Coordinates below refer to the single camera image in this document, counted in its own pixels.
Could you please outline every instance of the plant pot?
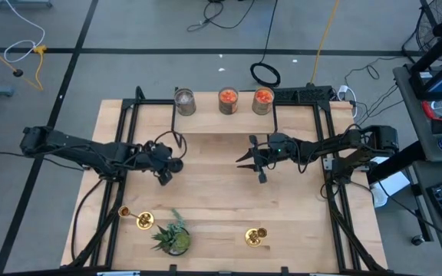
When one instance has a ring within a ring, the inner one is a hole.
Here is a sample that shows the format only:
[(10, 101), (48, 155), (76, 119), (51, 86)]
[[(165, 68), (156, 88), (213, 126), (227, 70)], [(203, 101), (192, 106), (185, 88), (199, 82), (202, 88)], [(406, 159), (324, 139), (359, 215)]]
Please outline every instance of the plant pot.
[[(185, 228), (182, 228), (182, 230), (184, 230), (187, 235), (190, 235), (190, 233)], [(181, 256), (181, 255), (185, 254), (185, 252), (187, 252), (187, 250), (189, 250), (189, 249), (187, 248), (187, 249), (185, 249), (182, 252), (177, 252), (177, 251), (174, 251), (174, 250), (170, 250), (168, 252), (168, 255), (174, 256), (174, 257)]]

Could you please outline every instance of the potted plant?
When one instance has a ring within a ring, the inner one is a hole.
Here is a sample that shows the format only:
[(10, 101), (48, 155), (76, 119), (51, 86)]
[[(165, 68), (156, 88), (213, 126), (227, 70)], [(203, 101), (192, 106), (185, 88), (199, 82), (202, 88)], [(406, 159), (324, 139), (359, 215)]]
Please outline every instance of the potted plant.
[(169, 223), (167, 229), (158, 226), (160, 232), (153, 235), (152, 239), (160, 243), (152, 249), (161, 249), (168, 255), (180, 256), (189, 249), (190, 234), (183, 227), (185, 222), (182, 216), (175, 209), (172, 209), (172, 212), (175, 215), (176, 223)]

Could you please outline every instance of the fan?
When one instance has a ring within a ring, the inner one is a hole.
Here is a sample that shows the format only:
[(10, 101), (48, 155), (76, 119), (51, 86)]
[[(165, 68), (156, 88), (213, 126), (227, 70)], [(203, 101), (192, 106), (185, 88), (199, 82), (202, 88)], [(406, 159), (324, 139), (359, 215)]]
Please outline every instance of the fan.
[[(436, 21), (433, 26), (429, 21), (425, 9), (429, 9)], [(421, 51), (429, 51), (442, 37), (442, 0), (433, 0), (429, 5), (422, 7), (421, 16), (417, 23), (416, 41)]]

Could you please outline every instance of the succulent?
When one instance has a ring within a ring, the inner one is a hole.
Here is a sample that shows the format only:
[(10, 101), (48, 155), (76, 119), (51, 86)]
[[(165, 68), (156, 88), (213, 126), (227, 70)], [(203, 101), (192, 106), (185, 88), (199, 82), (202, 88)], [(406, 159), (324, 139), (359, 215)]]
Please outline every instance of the succulent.
[(169, 223), (167, 229), (158, 226), (160, 232), (153, 235), (152, 239), (160, 243), (152, 249), (161, 249), (168, 253), (171, 250), (183, 252), (189, 248), (190, 236), (183, 230), (185, 222), (175, 209), (172, 209), (172, 212), (173, 215), (175, 215), (177, 223)]

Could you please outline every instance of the white cable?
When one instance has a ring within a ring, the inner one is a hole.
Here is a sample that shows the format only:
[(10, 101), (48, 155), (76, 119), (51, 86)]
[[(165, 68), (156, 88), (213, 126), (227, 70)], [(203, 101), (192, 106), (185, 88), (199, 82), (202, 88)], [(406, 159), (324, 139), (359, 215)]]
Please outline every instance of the white cable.
[[(22, 41), (18, 41), (18, 42), (16, 42), (16, 43), (14, 43), (14, 44), (11, 45), (10, 47), (6, 48), (5, 53), (4, 53), (4, 55), (3, 55), (3, 56), (5, 57), (5, 60), (6, 60), (7, 62), (9, 62), (9, 63), (14, 63), (14, 62), (18, 62), (18, 61), (21, 61), (22, 59), (26, 58), (26, 57), (27, 57), (27, 56), (33, 51), (33, 49), (35, 49), (37, 46), (40, 45), (40, 43), (43, 42), (44, 37), (45, 37), (45, 30), (44, 30), (41, 26), (39, 26), (39, 25), (37, 25), (37, 24), (35, 24), (35, 23), (33, 23), (33, 22), (30, 22), (27, 18), (24, 18), (23, 16), (21, 16), (21, 15), (15, 10), (15, 8), (13, 8), (13, 6), (12, 6), (12, 4), (10, 4), (9, 0), (6, 0), (6, 3), (9, 5), (9, 7), (12, 9), (12, 11), (13, 11), (13, 12), (14, 12), (19, 18), (23, 19), (24, 21), (26, 21), (26, 22), (29, 23), (30, 25), (33, 25), (33, 26), (35, 26), (35, 27), (37, 27), (37, 28), (39, 28), (39, 29), (42, 30), (42, 38), (40, 39), (40, 41), (39, 41), (38, 43), (35, 43), (35, 42), (31, 41), (31, 40), (22, 40)], [(14, 61), (10, 61), (10, 60), (8, 59), (8, 57), (6, 57), (6, 55), (8, 54), (8, 51), (9, 51), (11, 48), (13, 48), (14, 46), (16, 46), (16, 45), (18, 45), (18, 44), (21, 44), (21, 43), (25, 43), (25, 42), (30, 42), (30, 43), (32, 44), (32, 48), (31, 48), (30, 50), (28, 50), (27, 54), (24, 54), (24, 55), (21, 56), (19, 59), (16, 59), (16, 60), (14, 60)]]
[(341, 87), (338, 89), (338, 92), (337, 92), (337, 98), (338, 98), (338, 100), (343, 101), (344, 99), (341, 99), (340, 93), (344, 93), (344, 97), (345, 97), (345, 94), (347, 93), (348, 90), (351, 91), (351, 94), (354, 98), (354, 102), (356, 103), (356, 107), (354, 107), (354, 114), (352, 114), (352, 117), (356, 118), (356, 116), (358, 115), (358, 107), (357, 107), (358, 98), (356, 97), (356, 94), (354, 93), (354, 91), (350, 87), (348, 87), (347, 85), (341, 85)]

